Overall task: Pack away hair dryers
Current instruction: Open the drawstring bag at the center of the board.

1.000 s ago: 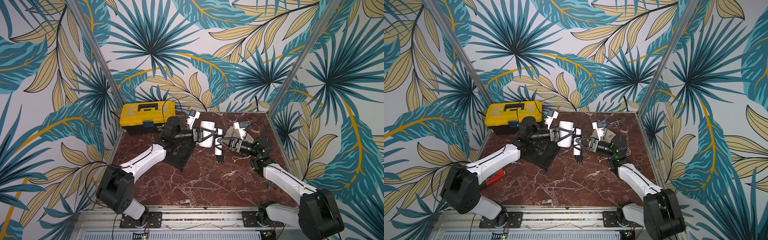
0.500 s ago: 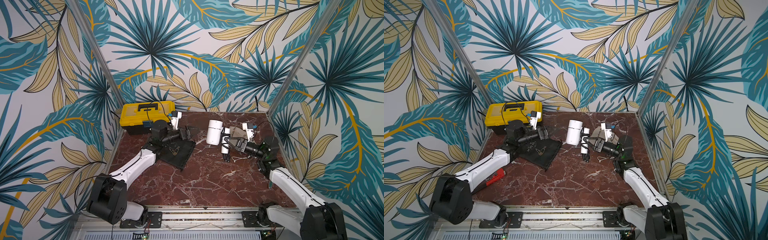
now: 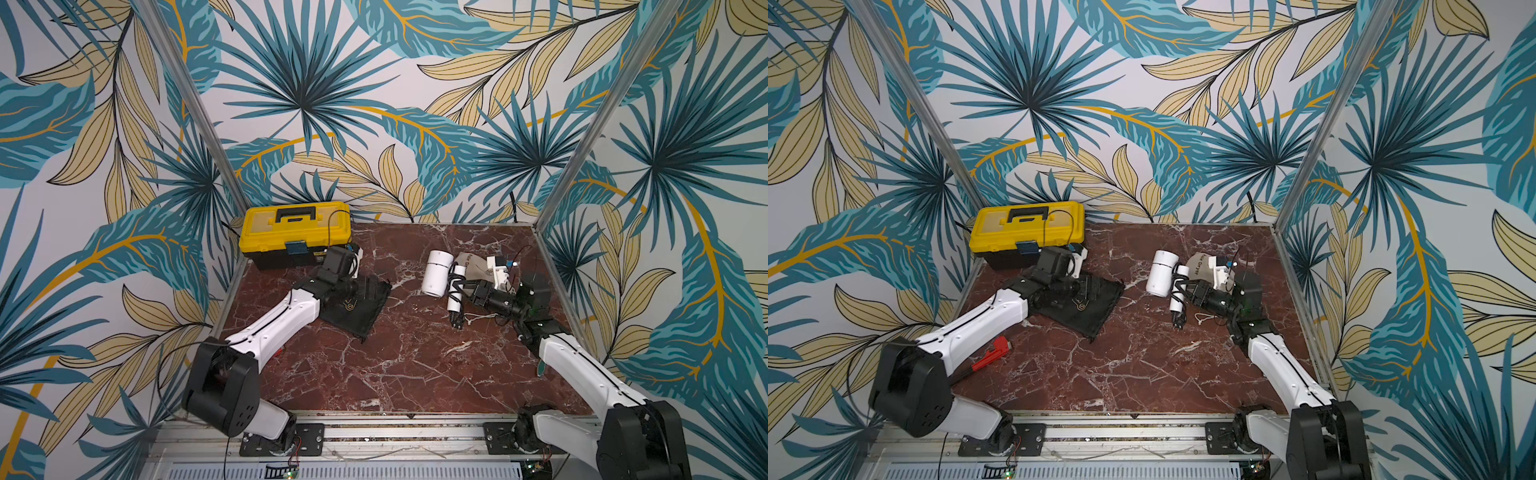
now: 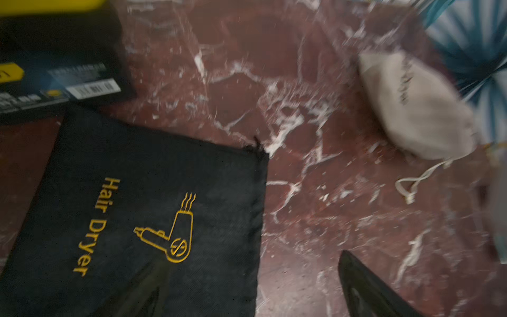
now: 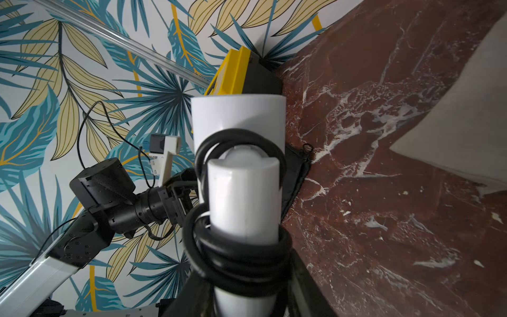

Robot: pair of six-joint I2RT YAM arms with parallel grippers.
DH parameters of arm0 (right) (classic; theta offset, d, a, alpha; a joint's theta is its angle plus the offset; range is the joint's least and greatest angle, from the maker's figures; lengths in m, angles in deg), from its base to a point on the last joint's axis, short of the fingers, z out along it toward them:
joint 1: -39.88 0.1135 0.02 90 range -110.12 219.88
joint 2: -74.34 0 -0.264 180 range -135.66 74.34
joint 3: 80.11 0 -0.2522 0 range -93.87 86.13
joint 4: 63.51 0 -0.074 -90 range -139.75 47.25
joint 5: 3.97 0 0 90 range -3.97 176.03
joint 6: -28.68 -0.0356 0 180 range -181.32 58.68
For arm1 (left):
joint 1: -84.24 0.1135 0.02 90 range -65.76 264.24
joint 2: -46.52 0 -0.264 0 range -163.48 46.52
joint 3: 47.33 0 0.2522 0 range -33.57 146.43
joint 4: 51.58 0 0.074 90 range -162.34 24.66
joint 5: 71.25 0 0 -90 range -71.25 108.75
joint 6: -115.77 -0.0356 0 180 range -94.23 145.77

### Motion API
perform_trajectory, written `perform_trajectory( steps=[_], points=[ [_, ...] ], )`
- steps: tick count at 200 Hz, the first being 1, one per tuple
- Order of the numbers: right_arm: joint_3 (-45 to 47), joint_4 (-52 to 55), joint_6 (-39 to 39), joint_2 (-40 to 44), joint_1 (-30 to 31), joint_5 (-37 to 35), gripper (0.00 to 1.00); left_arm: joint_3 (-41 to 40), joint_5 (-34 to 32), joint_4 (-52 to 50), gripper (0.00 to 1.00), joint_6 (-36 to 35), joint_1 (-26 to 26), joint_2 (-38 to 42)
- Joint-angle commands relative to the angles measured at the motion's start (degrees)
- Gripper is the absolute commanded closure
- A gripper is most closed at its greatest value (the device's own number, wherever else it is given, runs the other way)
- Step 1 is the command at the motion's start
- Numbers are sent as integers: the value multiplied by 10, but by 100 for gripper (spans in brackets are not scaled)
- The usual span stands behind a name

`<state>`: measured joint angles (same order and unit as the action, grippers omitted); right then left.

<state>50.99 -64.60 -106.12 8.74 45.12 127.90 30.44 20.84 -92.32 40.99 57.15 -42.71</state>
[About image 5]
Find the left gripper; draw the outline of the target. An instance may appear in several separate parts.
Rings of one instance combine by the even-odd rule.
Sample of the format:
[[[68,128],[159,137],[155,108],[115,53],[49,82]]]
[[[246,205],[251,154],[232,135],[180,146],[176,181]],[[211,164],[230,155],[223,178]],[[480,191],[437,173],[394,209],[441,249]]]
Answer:
[[[186,169],[172,176],[163,186],[148,189],[138,195],[136,215],[144,225],[163,224],[184,226],[186,215],[198,202],[198,180],[194,169]]]

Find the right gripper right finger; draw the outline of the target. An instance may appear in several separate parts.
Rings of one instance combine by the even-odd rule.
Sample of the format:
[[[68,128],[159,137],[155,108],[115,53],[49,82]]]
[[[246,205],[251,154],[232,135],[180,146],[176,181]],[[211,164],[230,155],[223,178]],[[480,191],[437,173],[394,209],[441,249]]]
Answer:
[[[289,316],[337,316],[294,249],[290,253],[287,308]]]

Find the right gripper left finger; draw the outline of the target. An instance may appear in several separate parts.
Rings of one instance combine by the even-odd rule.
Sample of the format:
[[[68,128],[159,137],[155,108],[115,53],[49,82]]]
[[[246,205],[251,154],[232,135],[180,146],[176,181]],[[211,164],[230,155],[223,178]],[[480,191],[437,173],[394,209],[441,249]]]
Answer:
[[[162,316],[214,316],[213,286],[197,273],[190,273],[183,289]]]

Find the white hair dryer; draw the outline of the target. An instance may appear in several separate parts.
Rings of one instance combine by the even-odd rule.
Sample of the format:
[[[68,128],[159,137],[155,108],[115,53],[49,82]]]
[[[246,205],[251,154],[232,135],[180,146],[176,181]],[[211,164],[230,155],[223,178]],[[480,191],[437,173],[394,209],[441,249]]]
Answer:
[[[292,239],[281,227],[286,99],[201,96],[191,102],[199,205],[186,217],[192,316],[283,316]]]

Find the beige drawstring dryer bag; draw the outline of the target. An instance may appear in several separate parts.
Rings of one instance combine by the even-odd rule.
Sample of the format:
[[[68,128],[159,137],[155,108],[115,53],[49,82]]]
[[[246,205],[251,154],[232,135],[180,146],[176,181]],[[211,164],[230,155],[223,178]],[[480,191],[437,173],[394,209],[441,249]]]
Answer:
[[[390,149],[483,184],[484,194],[506,190],[506,17],[439,103]]]

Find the black drawstring dryer bag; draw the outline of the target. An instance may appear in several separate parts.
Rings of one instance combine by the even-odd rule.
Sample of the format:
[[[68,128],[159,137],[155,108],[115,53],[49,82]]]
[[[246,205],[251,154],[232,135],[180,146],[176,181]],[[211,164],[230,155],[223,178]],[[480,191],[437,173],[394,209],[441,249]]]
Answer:
[[[281,220],[288,214],[310,171],[313,151],[314,147],[308,143],[300,149],[288,143],[285,146],[287,172],[283,180]]]

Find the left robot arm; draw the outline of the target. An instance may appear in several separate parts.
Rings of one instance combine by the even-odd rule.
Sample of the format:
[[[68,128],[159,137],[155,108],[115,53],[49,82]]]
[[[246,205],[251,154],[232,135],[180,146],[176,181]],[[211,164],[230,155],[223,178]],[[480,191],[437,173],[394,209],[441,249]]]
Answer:
[[[139,228],[169,220],[183,225],[198,189],[193,169],[135,194],[117,158],[84,169],[70,183],[84,210],[34,264],[1,293],[2,316],[30,316],[67,279],[108,248],[115,235],[132,239]]]

